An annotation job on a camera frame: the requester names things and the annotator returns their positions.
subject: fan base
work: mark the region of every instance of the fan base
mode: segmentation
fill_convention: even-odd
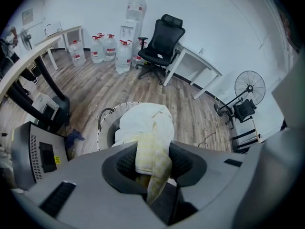
[[[216,113],[222,117],[223,116],[223,112],[220,110],[219,106],[217,104],[214,104],[214,110],[216,111]]]

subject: black office chair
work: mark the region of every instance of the black office chair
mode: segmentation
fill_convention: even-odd
[[[232,123],[231,129],[234,128],[234,125],[233,125],[234,117],[235,117],[235,119],[239,119],[240,123],[242,123],[242,122],[252,119],[252,116],[245,119],[247,116],[255,114],[254,109],[256,109],[256,106],[254,105],[252,99],[251,100],[246,99],[242,104],[237,105],[240,101],[238,101],[237,103],[235,103],[233,105],[234,114],[231,114],[231,112],[228,110],[224,111],[224,113],[226,113],[229,116],[229,120],[225,124],[227,125],[229,122],[231,122]]]
[[[139,37],[142,41],[142,48],[138,54],[150,62],[151,65],[136,64],[136,69],[138,69],[138,66],[147,69],[139,74],[138,79],[141,79],[148,72],[153,72],[160,81],[159,84],[163,84],[157,72],[162,72],[166,76],[161,66],[169,66],[174,62],[176,56],[180,54],[180,51],[176,49],[175,55],[172,58],[175,45],[185,33],[185,29],[182,28],[182,23],[183,20],[165,14],[160,20],[156,21],[153,37],[147,48],[143,48],[144,41],[147,38]]]

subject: wall socket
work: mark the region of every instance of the wall socket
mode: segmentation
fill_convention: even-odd
[[[203,55],[204,52],[205,52],[205,50],[206,50],[206,48],[202,48],[202,49],[199,51],[199,54],[200,54],[200,55]]]

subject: chair headrest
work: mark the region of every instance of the chair headrest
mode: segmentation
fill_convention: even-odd
[[[256,106],[255,106],[255,104],[253,103],[252,99],[250,100],[250,104],[251,104],[251,107],[252,107],[253,109],[256,109]]]
[[[168,23],[172,26],[176,26],[176,27],[182,27],[183,24],[183,20],[178,19],[174,16],[171,16],[169,14],[165,14],[162,16],[161,18],[162,21],[164,21],[165,23]]]

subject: laundry basket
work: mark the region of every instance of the laundry basket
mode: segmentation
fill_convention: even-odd
[[[120,128],[120,119],[128,110],[141,104],[140,102],[129,102],[115,106],[113,109],[105,108],[99,115],[97,130],[97,151],[112,147],[115,132]]]

